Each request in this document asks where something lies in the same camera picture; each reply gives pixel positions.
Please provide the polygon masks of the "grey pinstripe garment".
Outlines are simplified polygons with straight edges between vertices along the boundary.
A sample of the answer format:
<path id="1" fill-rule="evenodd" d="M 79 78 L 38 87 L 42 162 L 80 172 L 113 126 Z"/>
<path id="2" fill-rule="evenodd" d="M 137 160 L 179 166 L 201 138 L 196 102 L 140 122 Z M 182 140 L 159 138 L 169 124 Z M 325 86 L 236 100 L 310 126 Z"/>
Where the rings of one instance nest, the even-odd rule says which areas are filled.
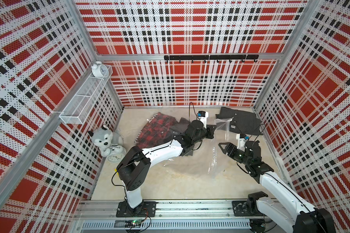
<path id="1" fill-rule="evenodd" d="M 231 118 L 232 121 L 230 122 L 229 128 L 230 132 L 253 136 L 262 135 L 262 122 L 257 118 L 255 113 L 222 107 L 220 113 L 216 114 L 216 118 Z"/>

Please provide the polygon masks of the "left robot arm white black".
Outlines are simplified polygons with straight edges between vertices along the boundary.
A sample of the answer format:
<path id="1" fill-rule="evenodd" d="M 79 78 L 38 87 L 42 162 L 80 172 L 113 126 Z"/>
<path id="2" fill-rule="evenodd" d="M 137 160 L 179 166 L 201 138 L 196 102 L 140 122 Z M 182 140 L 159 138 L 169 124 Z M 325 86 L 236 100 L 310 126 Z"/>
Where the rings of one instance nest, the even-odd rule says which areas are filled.
<path id="1" fill-rule="evenodd" d="M 152 148 L 132 147 L 119 165 L 116 174 L 123 182 L 125 201 L 135 209 L 143 203 L 141 185 L 154 165 L 175 157 L 189 155 L 195 151 L 195 145 L 204 139 L 213 139 L 216 125 L 206 124 L 206 120 L 192 121 L 185 132 L 175 136 L 169 142 Z"/>

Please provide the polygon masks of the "white alarm clock on shelf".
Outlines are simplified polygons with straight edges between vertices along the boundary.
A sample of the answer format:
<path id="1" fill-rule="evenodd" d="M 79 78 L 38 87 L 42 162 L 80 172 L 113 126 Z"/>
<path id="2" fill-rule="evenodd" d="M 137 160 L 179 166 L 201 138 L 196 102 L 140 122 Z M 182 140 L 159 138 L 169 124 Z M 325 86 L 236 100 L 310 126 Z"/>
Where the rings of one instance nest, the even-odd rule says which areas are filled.
<path id="1" fill-rule="evenodd" d="M 104 65 L 101 61 L 96 61 L 91 66 L 92 74 L 96 78 L 105 78 L 109 74 L 109 68 Z"/>

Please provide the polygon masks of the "white alarm clock on table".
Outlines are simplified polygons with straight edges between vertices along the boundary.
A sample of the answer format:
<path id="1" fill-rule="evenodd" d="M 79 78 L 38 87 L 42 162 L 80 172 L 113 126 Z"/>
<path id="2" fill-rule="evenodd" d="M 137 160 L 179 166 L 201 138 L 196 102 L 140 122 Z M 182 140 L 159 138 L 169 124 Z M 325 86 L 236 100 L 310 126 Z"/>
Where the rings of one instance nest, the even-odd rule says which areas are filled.
<path id="1" fill-rule="evenodd" d="M 119 163 L 126 155 L 126 149 L 122 146 L 116 146 L 110 148 L 110 154 L 107 156 L 107 160 L 111 163 Z"/>

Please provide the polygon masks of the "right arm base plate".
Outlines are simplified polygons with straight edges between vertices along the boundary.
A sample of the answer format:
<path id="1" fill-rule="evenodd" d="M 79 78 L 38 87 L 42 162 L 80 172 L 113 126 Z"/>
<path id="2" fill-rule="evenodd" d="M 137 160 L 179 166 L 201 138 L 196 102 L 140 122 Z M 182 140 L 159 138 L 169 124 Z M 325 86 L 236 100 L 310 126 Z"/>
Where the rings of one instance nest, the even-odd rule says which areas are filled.
<path id="1" fill-rule="evenodd" d="M 234 216 L 266 216 L 258 210 L 257 201 L 247 199 L 245 201 L 232 201 Z"/>

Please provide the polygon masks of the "red black plaid shirt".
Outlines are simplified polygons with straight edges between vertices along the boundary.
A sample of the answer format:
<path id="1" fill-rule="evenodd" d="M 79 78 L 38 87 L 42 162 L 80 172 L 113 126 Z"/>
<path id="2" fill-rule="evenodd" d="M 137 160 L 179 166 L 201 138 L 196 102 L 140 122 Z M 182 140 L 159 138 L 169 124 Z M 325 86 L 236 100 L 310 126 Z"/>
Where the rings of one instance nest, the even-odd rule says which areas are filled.
<path id="1" fill-rule="evenodd" d="M 176 123 L 175 117 L 157 112 L 141 129 L 134 141 L 135 145 L 143 149 L 163 144 L 168 137 L 171 126 Z"/>

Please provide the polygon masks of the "husky plush toy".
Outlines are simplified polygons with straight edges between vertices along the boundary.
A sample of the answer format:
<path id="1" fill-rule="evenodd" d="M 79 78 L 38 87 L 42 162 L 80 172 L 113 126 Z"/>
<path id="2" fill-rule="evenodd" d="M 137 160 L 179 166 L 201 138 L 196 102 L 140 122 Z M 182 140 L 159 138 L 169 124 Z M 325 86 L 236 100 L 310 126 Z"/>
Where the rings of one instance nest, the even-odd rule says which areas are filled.
<path id="1" fill-rule="evenodd" d="M 109 157 L 123 153 L 123 138 L 116 132 L 113 132 L 106 125 L 96 129 L 95 131 L 88 131 L 93 144 L 98 147 L 102 157 Z"/>

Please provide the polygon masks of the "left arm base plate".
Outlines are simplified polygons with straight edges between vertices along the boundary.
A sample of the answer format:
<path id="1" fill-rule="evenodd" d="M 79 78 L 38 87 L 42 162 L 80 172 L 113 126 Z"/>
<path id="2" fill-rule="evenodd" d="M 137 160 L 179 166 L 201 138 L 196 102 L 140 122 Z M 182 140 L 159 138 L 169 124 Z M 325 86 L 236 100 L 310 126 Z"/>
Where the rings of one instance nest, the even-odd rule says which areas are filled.
<path id="1" fill-rule="evenodd" d="M 154 217 L 156 213 L 157 202 L 143 201 L 135 208 L 131 208 L 127 201 L 120 202 L 116 212 L 116 217 Z"/>

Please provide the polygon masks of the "small circuit board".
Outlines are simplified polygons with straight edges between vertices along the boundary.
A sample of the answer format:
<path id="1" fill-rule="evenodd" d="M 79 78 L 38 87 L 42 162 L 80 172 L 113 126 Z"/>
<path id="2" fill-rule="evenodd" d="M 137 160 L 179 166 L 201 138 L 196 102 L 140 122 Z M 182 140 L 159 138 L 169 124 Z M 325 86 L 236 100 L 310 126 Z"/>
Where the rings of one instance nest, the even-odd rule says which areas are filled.
<path id="1" fill-rule="evenodd" d="M 116 220 L 114 228 L 141 228 L 141 220 Z"/>

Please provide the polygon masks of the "black hook rail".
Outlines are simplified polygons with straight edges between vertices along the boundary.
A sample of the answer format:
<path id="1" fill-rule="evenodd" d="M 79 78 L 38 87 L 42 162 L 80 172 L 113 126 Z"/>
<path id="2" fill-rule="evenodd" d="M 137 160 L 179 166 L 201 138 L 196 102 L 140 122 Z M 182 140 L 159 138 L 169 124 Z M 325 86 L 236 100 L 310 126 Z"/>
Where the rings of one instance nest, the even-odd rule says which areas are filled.
<path id="1" fill-rule="evenodd" d="M 208 61 L 208 60 L 253 60 L 259 59 L 258 54 L 237 55 L 165 55 L 165 61 Z"/>

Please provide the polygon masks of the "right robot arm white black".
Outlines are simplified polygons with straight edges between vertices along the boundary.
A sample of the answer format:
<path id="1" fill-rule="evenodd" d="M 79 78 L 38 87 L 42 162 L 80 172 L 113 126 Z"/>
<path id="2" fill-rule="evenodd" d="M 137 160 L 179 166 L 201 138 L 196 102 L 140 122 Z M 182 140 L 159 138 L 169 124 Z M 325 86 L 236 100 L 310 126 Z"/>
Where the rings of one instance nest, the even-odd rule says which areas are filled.
<path id="1" fill-rule="evenodd" d="M 250 177 L 267 189 L 275 199 L 264 192 L 248 196 L 249 212 L 260 212 L 268 216 L 287 233 L 334 233 L 336 231 L 331 214 L 318 209 L 306 201 L 283 182 L 274 169 L 262 161 L 257 142 L 248 142 L 241 150 L 230 142 L 219 143 L 223 154 L 243 164 Z"/>

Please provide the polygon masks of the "clear vacuum bag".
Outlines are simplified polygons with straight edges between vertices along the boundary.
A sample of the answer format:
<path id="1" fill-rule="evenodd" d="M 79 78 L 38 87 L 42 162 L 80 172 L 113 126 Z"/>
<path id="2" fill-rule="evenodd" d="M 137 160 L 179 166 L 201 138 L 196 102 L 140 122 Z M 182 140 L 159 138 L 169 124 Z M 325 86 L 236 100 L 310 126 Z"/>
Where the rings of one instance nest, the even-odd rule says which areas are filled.
<path id="1" fill-rule="evenodd" d="M 229 136 L 231 118 L 215 119 L 206 124 L 206 113 L 200 111 L 190 122 L 185 118 L 158 112 L 141 129 L 135 145 L 142 154 L 150 158 L 151 166 L 164 163 L 164 166 L 192 177 L 215 178 L 226 165 L 220 157 L 218 143 Z"/>

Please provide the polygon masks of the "aluminium mounting rail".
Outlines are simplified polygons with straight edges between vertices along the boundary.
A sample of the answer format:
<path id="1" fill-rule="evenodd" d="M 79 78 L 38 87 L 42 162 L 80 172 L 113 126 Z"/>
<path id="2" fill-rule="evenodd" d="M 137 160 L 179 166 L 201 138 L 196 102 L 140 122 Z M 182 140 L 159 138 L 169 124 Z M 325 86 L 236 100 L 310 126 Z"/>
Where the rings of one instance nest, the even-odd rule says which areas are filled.
<path id="1" fill-rule="evenodd" d="M 156 213 L 152 219 L 225 219 L 263 218 L 259 216 L 234 216 L 232 201 L 246 199 L 216 200 L 156 200 Z M 82 201 L 76 209 L 74 219 L 116 219 L 120 201 Z"/>

